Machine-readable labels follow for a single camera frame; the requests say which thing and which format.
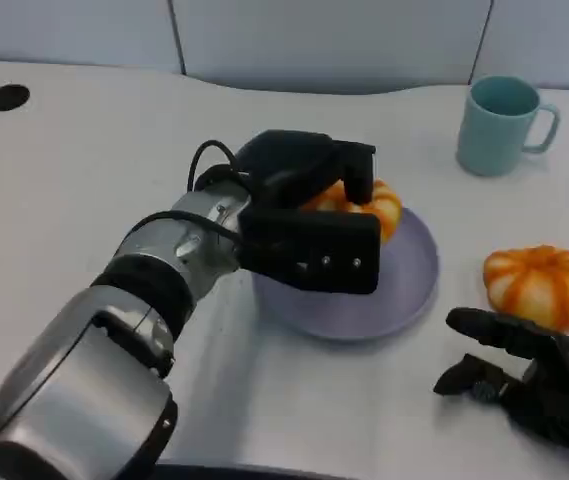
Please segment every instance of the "table surface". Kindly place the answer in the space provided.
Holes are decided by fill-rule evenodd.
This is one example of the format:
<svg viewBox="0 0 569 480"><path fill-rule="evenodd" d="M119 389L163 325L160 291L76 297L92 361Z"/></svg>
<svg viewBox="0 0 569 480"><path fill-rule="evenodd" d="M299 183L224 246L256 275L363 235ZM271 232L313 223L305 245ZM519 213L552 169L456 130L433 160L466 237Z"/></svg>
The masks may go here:
<svg viewBox="0 0 569 480"><path fill-rule="evenodd" d="M569 248L569 92L542 94L563 115L550 152L482 179L454 160L461 86L340 97L0 63L6 83L26 85L31 99L0 113L0 382L128 228L184 192L201 142L237 149L268 128L320 131L378 147L378 176L438 243L437 299L397 337L337 345L260 314L246 272L225 277L177 342L168 381L181 418L163 458L362 479L569 479L569 452L513 428L499 409L431 393L466 352L514 374L526 366L444 319L458 305L487 306L481 266L493 250ZM533 136L549 120L537 123Z"/></svg>

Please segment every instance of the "purple plate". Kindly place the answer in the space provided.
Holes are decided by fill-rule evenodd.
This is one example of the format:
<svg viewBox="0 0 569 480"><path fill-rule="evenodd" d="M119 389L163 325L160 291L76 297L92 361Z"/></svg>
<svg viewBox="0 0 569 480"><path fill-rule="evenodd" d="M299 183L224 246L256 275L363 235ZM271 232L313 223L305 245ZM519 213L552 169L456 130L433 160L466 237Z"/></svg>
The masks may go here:
<svg viewBox="0 0 569 480"><path fill-rule="evenodd" d="M408 208L380 255L377 290L370 295L306 292L261 275L254 288L260 305L310 335L368 340L415 322L434 297L439 259L424 223Z"/></svg>

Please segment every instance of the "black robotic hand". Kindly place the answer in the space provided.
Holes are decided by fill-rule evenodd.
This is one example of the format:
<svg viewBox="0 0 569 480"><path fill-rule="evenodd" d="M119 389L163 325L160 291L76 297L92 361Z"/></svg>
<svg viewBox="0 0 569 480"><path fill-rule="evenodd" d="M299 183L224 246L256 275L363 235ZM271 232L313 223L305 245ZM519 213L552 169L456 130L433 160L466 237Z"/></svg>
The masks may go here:
<svg viewBox="0 0 569 480"><path fill-rule="evenodd" d="M469 392L473 398L499 404L524 429L569 448L569 336L528 320L472 308L451 310L446 323L482 345L531 359L518 380L472 355L440 377L440 395Z"/></svg>
<svg viewBox="0 0 569 480"><path fill-rule="evenodd" d="M216 165L193 185L202 149L215 144L231 165ZM338 180L358 205L373 198L375 147L328 135L267 130L234 155L216 141L195 156L189 189L232 181L249 191L238 217L242 268L301 290L372 293L380 263L380 223L375 215L301 209Z"/></svg>

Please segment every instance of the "silver robot arm segment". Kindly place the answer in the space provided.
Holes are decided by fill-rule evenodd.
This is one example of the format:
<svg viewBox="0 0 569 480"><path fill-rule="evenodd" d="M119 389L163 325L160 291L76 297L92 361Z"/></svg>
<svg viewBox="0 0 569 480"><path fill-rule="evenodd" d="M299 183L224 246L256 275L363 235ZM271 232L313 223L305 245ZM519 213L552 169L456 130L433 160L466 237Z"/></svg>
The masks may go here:
<svg viewBox="0 0 569 480"><path fill-rule="evenodd" d="M237 231L248 202L223 182L173 210ZM1 386L0 478L144 478L177 421L163 381L173 343L198 300L237 268L233 242L190 221L162 218L130 233Z"/></svg>

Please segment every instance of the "mug handle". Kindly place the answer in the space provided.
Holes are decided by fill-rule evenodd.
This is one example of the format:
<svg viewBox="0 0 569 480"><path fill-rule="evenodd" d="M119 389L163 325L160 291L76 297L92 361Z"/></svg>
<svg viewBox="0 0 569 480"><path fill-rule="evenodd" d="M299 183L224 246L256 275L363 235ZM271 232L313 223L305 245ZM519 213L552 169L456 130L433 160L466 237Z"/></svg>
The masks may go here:
<svg viewBox="0 0 569 480"><path fill-rule="evenodd" d="M555 135L557 134L557 128L560 126L560 111L555 105L542 105L540 110L546 110L553 114L553 123L551 124L551 129L548 131L548 135L542 143L539 145L524 145L522 151L524 153L544 153L551 146L553 140L555 140Z"/></svg>

